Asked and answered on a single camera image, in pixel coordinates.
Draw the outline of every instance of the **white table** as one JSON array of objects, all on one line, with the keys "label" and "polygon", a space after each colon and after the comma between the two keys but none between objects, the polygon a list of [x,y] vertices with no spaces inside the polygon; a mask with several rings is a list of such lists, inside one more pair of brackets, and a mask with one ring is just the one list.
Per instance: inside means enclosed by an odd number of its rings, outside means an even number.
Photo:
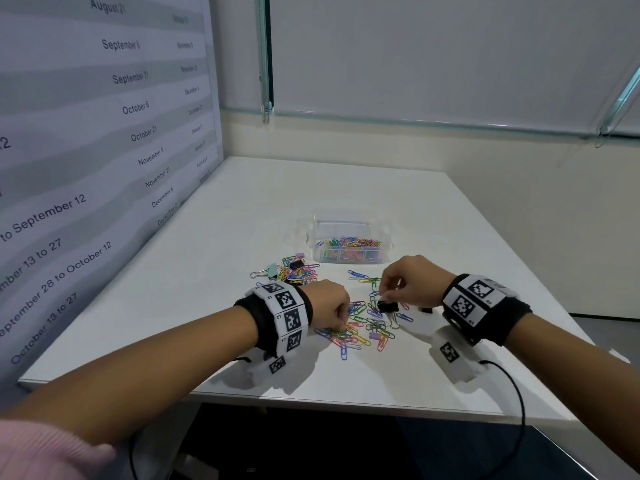
[{"label": "white table", "polygon": [[[296,252],[310,256],[304,220],[316,208],[375,211],[390,225],[392,260],[420,253],[455,273],[490,276],[519,291],[536,313],[589,340],[444,173],[232,157],[22,382],[45,383],[117,348],[231,306],[254,284],[251,271]],[[352,299],[368,299],[370,286],[348,281],[347,269],[380,276],[383,268],[322,264],[318,274],[345,284]],[[428,329],[422,331],[428,340],[447,323],[425,315],[420,325]],[[343,361],[338,347],[312,334],[288,373],[276,374],[273,382],[252,387],[241,365],[233,363],[192,396],[208,402],[519,420],[516,393],[500,371],[452,383],[429,350],[428,343],[401,330],[384,351],[374,346],[350,350]],[[482,342],[474,350],[516,378],[530,424],[577,426],[571,412],[506,349]]]}]

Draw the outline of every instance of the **wire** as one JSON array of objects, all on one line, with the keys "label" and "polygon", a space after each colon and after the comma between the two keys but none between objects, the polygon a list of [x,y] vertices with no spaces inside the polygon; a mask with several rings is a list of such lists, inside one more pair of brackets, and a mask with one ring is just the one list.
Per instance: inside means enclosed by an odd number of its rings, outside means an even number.
[{"label": "wire", "polygon": [[525,412],[524,412],[524,401],[522,400],[520,389],[518,389],[518,386],[516,386],[516,381],[513,380],[513,378],[509,375],[509,373],[505,371],[503,366],[501,366],[500,364],[492,362],[491,360],[481,360],[480,363],[482,365],[490,363],[504,372],[504,374],[509,378],[509,380],[511,381],[511,384],[513,384],[513,387],[515,387],[516,392],[518,393],[518,399],[520,400],[520,408],[522,409],[522,422],[520,423],[520,433],[518,434],[518,439],[516,440],[516,444],[513,446],[513,450],[511,451],[511,453],[505,456],[504,459],[500,463],[498,463],[498,465],[496,465],[489,473],[482,475],[480,478],[478,478],[478,480],[487,480],[495,476],[498,472],[501,471],[501,469],[505,468],[507,464],[511,460],[513,460],[518,454],[518,451],[520,450],[520,445],[522,444],[522,440],[524,439],[524,433],[526,431],[526,421],[525,421],[526,418],[525,418]]},{"label": "wire", "polygon": [[129,464],[131,466],[131,474],[133,475],[133,480],[138,480],[138,475],[136,473],[136,467],[133,464],[133,447],[136,445],[136,440],[138,439],[138,433],[135,432],[129,439]]}]

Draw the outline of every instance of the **sweater sleeve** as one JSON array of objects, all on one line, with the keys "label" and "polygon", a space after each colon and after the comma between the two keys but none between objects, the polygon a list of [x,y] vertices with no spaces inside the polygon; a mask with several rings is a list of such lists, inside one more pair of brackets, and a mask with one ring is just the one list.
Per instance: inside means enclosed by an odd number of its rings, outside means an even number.
[{"label": "sweater sleeve", "polygon": [[47,424],[0,419],[0,480],[82,480],[115,458]]}]

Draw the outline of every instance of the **clear plastic container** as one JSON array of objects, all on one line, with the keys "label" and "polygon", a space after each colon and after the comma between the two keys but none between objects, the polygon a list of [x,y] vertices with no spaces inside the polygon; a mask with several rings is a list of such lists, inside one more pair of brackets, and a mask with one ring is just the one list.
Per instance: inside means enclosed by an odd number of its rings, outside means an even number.
[{"label": "clear plastic container", "polygon": [[316,262],[336,264],[386,263],[392,247],[384,224],[366,213],[342,209],[316,210],[307,244]]}]

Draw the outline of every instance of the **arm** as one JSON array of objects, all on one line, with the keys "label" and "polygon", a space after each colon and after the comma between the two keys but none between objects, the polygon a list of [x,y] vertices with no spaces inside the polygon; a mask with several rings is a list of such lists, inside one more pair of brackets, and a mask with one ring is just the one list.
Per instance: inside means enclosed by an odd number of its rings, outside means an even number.
[{"label": "arm", "polygon": [[[313,325],[344,328],[349,295],[323,281],[303,288]],[[90,444],[116,443],[178,402],[258,340],[235,306],[116,350],[38,388],[5,419],[51,424]]]},{"label": "arm", "polygon": [[[390,289],[394,277],[406,286]],[[380,295],[432,308],[456,277],[423,256],[405,256],[382,275]],[[584,425],[631,468],[640,472],[640,375],[606,351],[527,314],[504,344]]]},{"label": "arm", "polygon": [[640,375],[633,366],[534,314],[516,323],[505,346],[640,472]]}]

